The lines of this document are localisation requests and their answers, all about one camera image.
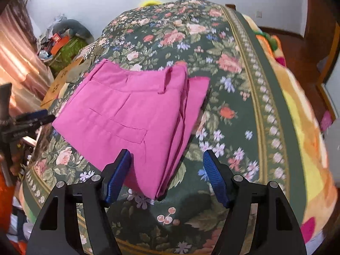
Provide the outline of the wooden framed mirror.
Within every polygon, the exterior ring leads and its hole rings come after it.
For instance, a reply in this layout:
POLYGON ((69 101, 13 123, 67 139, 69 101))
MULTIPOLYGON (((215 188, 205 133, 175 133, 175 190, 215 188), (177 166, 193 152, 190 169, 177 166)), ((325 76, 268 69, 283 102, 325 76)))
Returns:
POLYGON ((331 120, 339 118, 339 24, 335 24, 334 38, 326 64, 317 81, 317 88, 330 113, 331 120))

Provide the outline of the orange box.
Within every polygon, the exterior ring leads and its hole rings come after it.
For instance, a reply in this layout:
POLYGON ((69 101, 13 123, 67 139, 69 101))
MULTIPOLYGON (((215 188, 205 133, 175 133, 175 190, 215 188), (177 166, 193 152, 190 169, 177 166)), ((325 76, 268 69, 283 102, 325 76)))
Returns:
POLYGON ((68 35, 61 37, 58 33, 55 33, 52 36, 52 40, 54 43, 50 53, 56 55, 58 51, 70 41, 70 37, 68 35))

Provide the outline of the pink striped curtain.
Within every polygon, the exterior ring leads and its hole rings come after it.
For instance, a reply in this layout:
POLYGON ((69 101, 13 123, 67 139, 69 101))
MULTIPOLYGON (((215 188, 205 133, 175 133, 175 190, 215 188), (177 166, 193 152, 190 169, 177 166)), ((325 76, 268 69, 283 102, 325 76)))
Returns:
POLYGON ((1 13, 1 84, 12 84, 10 114, 40 109, 53 81, 50 68, 37 55, 24 0, 10 0, 1 13))

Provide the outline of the yellow pillow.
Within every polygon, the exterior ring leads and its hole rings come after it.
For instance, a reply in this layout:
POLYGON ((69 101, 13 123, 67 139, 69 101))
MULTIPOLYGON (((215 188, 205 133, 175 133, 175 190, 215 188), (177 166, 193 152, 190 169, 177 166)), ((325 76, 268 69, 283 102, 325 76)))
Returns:
POLYGON ((160 4, 162 4, 162 2, 159 0, 145 0, 141 2, 140 7, 155 6, 160 4))

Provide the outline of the green patterned bag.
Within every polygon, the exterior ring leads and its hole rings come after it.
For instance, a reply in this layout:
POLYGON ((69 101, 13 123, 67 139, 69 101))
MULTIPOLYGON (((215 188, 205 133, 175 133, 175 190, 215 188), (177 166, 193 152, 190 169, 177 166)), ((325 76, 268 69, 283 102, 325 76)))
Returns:
POLYGON ((87 46, 87 42, 79 37, 71 38, 53 57, 47 65, 49 66, 54 78, 59 72, 71 64, 74 57, 79 51, 87 46))

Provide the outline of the pink pants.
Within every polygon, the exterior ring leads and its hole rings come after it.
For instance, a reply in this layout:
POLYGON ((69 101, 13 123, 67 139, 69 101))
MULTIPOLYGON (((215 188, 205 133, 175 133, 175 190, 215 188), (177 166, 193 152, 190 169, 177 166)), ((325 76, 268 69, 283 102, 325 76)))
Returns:
POLYGON ((150 199, 167 190, 189 142, 210 80, 185 65, 131 71, 104 59, 79 84, 53 122, 95 168, 121 150, 133 156, 125 185, 150 199))

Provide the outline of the wooden door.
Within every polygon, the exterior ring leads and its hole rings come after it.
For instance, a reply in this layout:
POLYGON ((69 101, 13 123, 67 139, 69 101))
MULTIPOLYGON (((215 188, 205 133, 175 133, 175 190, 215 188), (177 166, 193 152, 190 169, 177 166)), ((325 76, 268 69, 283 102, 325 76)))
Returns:
POLYGON ((317 84, 324 84, 339 55, 339 20, 331 0, 308 0, 304 38, 312 61, 323 62, 317 84))

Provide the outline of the orange yellow fleece blanket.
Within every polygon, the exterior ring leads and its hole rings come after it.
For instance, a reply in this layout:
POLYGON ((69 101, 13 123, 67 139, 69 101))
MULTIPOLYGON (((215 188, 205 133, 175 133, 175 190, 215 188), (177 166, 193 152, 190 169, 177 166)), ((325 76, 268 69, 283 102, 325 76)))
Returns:
POLYGON ((324 140, 305 92, 287 68, 282 47, 272 51, 263 36, 256 37, 275 72, 297 134, 304 169, 307 207, 301 232, 307 243, 323 230, 338 199, 324 140))

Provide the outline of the floral green bedspread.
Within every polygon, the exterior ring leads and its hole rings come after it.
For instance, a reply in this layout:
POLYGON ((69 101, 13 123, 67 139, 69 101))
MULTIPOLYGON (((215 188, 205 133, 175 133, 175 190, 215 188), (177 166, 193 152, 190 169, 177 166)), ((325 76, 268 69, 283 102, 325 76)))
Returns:
MULTIPOLYGON (((57 115, 102 60, 125 70, 161 71, 185 65, 190 77, 208 77, 206 98, 167 190, 150 199, 123 185, 108 211, 125 254, 209 254, 227 217, 203 165, 212 150, 233 173, 252 182, 276 181, 297 220, 307 194, 297 134, 277 76, 245 16, 204 0, 179 0, 125 11, 86 53, 91 66, 50 112, 57 115)), ((35 222, 59 181, 84 183, 101 170, 53 126, 42 129, 20 201, 35 222)))

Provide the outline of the olive green cloth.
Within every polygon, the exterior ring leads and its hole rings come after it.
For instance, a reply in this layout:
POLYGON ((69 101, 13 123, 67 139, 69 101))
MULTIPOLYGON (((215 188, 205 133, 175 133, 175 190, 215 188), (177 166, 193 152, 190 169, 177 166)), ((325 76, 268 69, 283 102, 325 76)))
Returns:
POLYGON ((86 59, 80 65, 73 67, 68 73, 66 77, 66 83, 74 84, 81 74, 83 74, 87 69, 91 66, 92 61, 90 59, 86 59))

